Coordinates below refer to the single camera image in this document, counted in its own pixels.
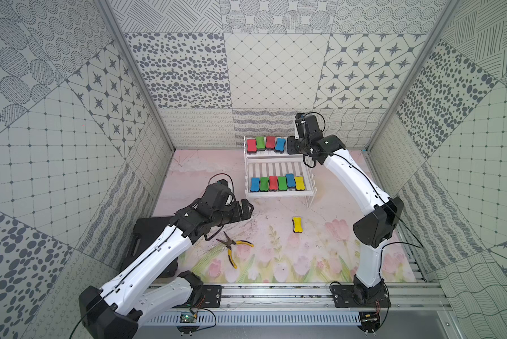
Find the blue eraser top shelf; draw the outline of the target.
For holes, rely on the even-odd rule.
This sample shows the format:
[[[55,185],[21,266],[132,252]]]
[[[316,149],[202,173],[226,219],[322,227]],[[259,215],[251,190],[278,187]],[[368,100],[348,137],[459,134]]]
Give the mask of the blue eraser top shelf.
[[[275,152],[283,153],[285,150],[285,138],[277,138],[275,142]]]

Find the green eraser top shelf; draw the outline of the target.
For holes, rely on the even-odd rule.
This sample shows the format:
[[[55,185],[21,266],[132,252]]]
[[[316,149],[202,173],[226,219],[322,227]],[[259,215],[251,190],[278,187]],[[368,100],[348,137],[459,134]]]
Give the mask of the green eraser top shelf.
[[[264,151],[266,149],[266,139],[263,136],[256,137],[256,149],[257,151]]]

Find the yellow eraser top shelf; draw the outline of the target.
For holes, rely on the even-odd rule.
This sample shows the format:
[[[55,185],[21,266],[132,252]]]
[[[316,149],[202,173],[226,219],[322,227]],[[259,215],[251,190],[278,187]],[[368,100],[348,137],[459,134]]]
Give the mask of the yellow eraser top shelf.
[[[303,233],[302,219],[300,217],[293,217],[292,224],[293,224],[293,233],[295,234]]]

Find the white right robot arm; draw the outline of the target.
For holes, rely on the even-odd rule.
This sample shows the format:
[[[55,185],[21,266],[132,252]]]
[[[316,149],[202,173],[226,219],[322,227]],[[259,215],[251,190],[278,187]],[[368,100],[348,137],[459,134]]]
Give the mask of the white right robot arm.
[[[379,293],[385,293],[381,276],[383,249],[389,245],[404,203],[375,185],[337,136],[323,135],[317,120],[320,115],[318,112],[295,115],[292,148],[304,158],[310,158],[314,165],[322,165],[331,171],[351,193],[363,213],[363,218],[353,225],[355,237],[361,244],[353,292],[358,302],[364,305]]]

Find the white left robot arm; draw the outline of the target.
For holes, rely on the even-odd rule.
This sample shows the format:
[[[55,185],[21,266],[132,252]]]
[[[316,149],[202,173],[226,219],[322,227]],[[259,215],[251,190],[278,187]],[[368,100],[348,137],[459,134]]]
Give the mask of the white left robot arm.
[[[253,205],[236,200],[232,183],[221,179],[209,184],[203,195],[178,210],[146,250],[101,288],[87,287],[79,296],[83,326],[93,338],[133,338],[137,330],[155,316],[176,307],[186,307],[192,316],[211,294],[191,271],[155,290],[149,286],[182,253],[198,240],[211,240],[212,228],[251,218]]]

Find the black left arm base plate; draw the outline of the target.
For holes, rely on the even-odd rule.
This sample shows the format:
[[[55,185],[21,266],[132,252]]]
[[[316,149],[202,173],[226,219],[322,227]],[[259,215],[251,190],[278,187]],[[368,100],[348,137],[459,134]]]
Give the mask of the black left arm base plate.
[[[222,299],[221,285],[204,285],[202,287],[193,288],[188,300],[176,308],[202,307],[202,308],[219,308]]]

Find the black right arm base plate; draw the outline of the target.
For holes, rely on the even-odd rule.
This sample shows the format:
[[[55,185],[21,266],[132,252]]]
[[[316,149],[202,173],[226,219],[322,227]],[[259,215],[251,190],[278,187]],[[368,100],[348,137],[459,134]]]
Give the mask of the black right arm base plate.
[[[372,288],[358,285],[343,285],[332,282],[329,285],[336,308],[389,308],[391,301],[386,286],[381,282]]]

